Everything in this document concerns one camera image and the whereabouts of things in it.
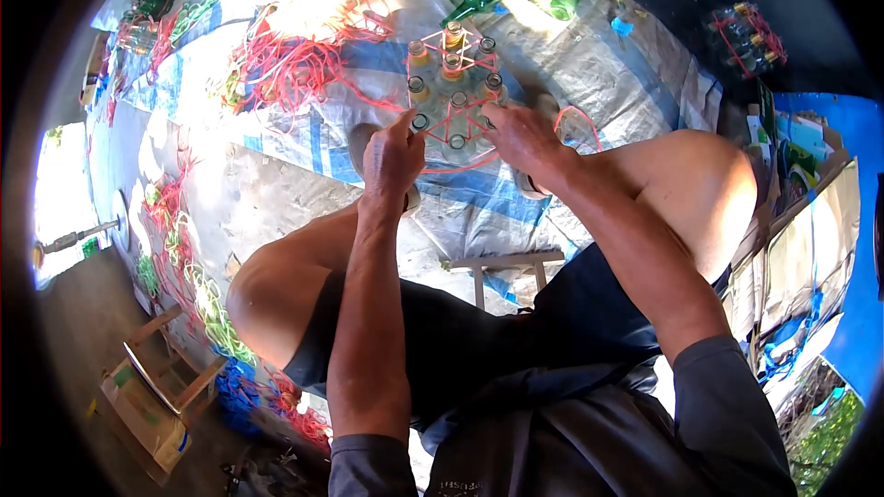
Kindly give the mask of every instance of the gray shirt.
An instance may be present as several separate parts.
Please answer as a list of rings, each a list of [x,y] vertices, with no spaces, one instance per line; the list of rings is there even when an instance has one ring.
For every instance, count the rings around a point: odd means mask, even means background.
[[[675,422],[645,393],[602,384],[471,419],[436,450],[426,495],[795,494],[776,420],[729,336],[675,360]],[[405,445],[331,446],[331,495],[414,495]]]

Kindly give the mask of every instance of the wooden stool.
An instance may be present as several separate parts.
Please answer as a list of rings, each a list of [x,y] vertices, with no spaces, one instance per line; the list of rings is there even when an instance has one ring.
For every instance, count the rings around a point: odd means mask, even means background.
[[[470,258],[468,260],[455,260],[451,262],[451,269],[469,268],[473,272],[473,282],[476,290],[476,306],[479,309],[485,308],[485,294],[482,291],[483,286],[483,267],[514,267],[532,265],[534,266],[534,276],[537,280],[537,291],[544,289],[547,285],[547,273],[544,271],[545,261],[564,261],[565,254],[560,250],[556,251],[540,251],[536,253],[520,253],[511,256],[488,256],[485,258]]]
[[[178,304],[167,309],[161,315],[157,315],[155,318],[151,319],[148,324],[133,332],[132,337],[123,342],[123,347],[126,349],[126,353],[132,361],[135,370],[138,370],[140,373],[141,378],[147,382],[150,389],[157,394],[157,397],[159,397],[172,412],[181,417],[185,426],[189,428],[193,425],[193,422],[203,410],[205,410],[205,408],[215,399],[215,376],[225,367],[227,364],[227,358],[223,356],[219,357],[205,370],[201,371],[200,366],[190,357],[184,348],[181,347],[175,338],[169,334],[169,330],[166,328],[166,325],[172,319],[181,315],[183,311],[184,310]],[[135,350],[140,343],[145,341],[157,330],[165,337],[166,347],[169,351],[169,358],[160,365],[150,365],[148,367],[144,361],[138,358]],[[159,381],[164,374],[171,371],[171,368],[175,363],[181,360],[187,363],[193,372],[197,373],[197,376],[180,395],[171,395],[164,390]],[[197,401],[197,396],[203,393],[204,390],[207,390],[205,392],[205,397]]]

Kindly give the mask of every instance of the shirt sleeve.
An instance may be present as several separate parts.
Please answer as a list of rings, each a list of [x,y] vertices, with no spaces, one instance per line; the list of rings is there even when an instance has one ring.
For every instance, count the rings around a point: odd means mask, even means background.
[[[694,343],[673,374],[676,436],[717,488],[796,494],[774,412],[734,338]]]
[[[353,434],[331,443],[329,495],[407,495],[417,488],[404,443],[390,436]]]

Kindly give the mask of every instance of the shoe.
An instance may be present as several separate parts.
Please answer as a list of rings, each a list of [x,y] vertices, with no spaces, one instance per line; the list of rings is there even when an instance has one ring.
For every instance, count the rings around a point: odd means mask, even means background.
[[[353,164],[353,171],[359,175],[359,178],[365,180],[365,171],[362,167],[362,157],[365,155],[365,149],[369,146],[371,136],[381,130],[381,127],[374,123],[359,123],[352,129],[347,136],[347,147],[350,149],[350,162]],[[405,194],[405,204],[402,205],[402,217],[411,217],[421,209],[421,192],[417,190],[414,184]]]
[[[538,94],[533,102],[536,112],[550,120],[550,123],[555,123],[559,107],[558,100],[552,94],[547,92]],[[531,177],[516,168],[513,168],[513,182],[515,182],[515,188],[519,191],[519,194],[529,200],[543,200],[552,195],[539,191],[534,186],[534,182],[531,181]]]

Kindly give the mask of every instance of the man's left hand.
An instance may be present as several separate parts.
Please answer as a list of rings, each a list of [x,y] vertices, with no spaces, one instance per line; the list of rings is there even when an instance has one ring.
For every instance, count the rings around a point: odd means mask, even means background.
[[[406,110],[392,125],[371,136],[362,156],[363,202],[401,213],[408,188],[424,168],[426,132],[411,132],[416,115],[416,110]]]

